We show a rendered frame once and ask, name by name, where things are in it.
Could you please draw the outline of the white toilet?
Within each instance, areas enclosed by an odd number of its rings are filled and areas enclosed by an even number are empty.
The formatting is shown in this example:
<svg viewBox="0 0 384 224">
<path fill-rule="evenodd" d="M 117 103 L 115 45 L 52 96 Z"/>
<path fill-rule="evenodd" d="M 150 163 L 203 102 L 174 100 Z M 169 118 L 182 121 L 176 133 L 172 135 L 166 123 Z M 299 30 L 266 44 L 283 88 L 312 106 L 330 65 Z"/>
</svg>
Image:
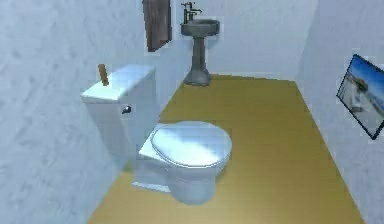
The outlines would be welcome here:
<svg viewBox="0 0 384 224">
<path fill-rule="evenodd" d="M 100 79 L 81 99 L 107 150 L 130 164 L 132 185 L 187 205 L 208 202 L 231 156 L 230 135 L 205 121 L 162 122 L 150 65 L 128 64 L 107 75 L 108 86 Z M 122 114 L 128 105 L 131 113 Z"/>
</svg>

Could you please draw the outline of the dark metal faucet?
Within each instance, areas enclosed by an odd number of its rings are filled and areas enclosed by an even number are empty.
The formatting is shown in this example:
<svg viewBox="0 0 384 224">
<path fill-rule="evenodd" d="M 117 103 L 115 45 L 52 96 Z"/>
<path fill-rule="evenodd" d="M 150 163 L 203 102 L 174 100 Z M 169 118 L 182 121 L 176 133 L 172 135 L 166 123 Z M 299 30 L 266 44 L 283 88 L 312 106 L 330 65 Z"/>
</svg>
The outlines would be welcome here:
<svg viewBox="0 0 384 224">
<path fill-rule="evenodd" d="M 184 24 L 187 24 L 189 21 L 192 21 L 194 16 L 198 13 L 201 13 L 201 9 L 197 9 L 193 7 L 194 2 L 184 2 L 182 3 L 182 6 L 184 7 L 183 16 L 184 16 Z"/>
</svg>

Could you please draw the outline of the grey pedestal sink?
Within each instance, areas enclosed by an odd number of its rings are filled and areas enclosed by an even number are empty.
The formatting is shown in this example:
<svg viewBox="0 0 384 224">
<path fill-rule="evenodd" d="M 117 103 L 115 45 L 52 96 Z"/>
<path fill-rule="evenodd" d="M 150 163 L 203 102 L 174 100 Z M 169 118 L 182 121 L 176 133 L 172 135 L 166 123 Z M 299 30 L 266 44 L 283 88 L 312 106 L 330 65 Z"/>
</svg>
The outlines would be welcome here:
<svg viewBox="0 0 384 224">
<path fill-rule="evenodd" d="M 181 24 L 181 34 L 193 38 L 191 69 L 183 82 L 187 85 L 209 86 L 211 75 L 206 68 L 205 38 L 220 31 L 220 22 L 214 19 L 195 19 Z"/>
</svg>

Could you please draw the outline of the brown framed wall picture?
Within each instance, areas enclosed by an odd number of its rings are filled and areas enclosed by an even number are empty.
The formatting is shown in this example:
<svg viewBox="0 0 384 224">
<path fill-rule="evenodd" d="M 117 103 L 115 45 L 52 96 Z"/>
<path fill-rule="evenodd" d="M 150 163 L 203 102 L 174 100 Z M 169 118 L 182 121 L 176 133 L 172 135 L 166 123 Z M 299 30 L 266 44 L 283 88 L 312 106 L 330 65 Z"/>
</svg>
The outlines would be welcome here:
<svg viewBox="0 0 384 224">
<path fill-rule="evenodd" d="M 142 0 L 147 48 L 156 52 L 172 40 L 170 0 Z"/>
</svg>

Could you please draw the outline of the blue framed wall picture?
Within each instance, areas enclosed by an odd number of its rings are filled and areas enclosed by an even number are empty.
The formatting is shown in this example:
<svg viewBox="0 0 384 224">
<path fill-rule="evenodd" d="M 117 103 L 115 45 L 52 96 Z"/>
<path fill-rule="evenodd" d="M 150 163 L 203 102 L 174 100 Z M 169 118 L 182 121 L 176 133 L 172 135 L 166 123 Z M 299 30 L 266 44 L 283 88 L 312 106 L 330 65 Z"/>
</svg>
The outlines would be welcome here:
<svg viewBox="0 0 384 224">
<path fill-rule="evenodd" d="M 336 97 L 375 140 L 384 128 L 384 69 L 354 54 Z"/>
</svg>

